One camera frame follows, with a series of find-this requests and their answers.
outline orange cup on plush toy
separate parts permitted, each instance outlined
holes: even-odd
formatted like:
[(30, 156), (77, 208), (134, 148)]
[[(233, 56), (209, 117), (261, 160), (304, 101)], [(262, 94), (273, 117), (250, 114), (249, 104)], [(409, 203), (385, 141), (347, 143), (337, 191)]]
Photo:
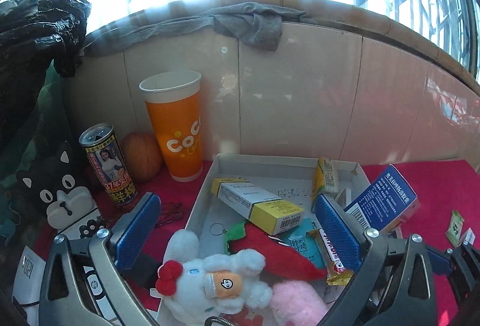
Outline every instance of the orange cup on plush toy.
[(188, 182), (203, 169), (200, 80), (191, 70), (160, 73), (140, 83), (148, 115), (170, 175)]

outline gray towel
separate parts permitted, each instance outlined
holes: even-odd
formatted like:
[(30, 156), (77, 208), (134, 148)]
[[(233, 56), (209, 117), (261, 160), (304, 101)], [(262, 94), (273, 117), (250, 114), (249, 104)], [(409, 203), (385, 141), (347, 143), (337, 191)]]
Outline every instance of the gray towel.
[(282, 21), (316, 24), (307, 13), (292, 8), (259, 3), (241, 3), (213, 8), (197, 16), (158, 22), (155, 8), (120, 19), (87, 35), (84, 54), (93, 57), (114, 54), (152, 35), (175, 36), (212, 27), (219, 34), (238, 38), (245, 44), (274, 51), (282, 35)]

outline bolt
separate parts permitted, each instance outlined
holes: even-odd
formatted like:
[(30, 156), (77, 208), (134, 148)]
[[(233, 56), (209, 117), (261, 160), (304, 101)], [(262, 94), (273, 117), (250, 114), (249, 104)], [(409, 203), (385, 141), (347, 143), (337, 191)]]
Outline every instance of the bolt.
[(60, 244), (63, 242), (63, 240), (65, 239), (65, 237), (62, 235), (62, 234), (59, 234), (57, 235), (53, 241), (56, 243), (56, 244)]
[(380, 235), (377, 229), (374, 229), (373, 227), (369, 227), (367, 230), (367, 235), (371, 238), (376, 238)]
[(413, 242), (422, 242), (422, 237), (420, 237), (420, 235), (418, 234), (412, 234), (412, 241)]
[(105, 238), (109, 234), (110, 234), (110, 231), (108, 229), (100, 229), (97, 231), (97, 237), (99, 238)]

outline pink fluffy ball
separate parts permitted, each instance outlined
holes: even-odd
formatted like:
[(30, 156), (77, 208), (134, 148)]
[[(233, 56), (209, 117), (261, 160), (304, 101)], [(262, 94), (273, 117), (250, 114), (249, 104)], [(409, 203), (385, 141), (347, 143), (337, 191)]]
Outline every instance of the pink fluffy ball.
[(316, 326), (328, 311), (315, 289), (305, 281), (275, 284), (270, 307), (279, 325)]

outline white plush toy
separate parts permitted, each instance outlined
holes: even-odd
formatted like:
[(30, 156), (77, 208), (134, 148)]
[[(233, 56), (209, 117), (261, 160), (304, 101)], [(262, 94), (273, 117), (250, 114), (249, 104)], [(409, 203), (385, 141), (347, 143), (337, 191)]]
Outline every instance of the white plush toy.
[(253, 249), (237, 254), (198, 258), (195, 233), (179, 230), (167, 245), (155, 285), (172, 315), (189, 326), (200, 326), (210, 316), (236, 314), (243, 306), (265, 308), (272, 289), (259, 280), (265, 257)]

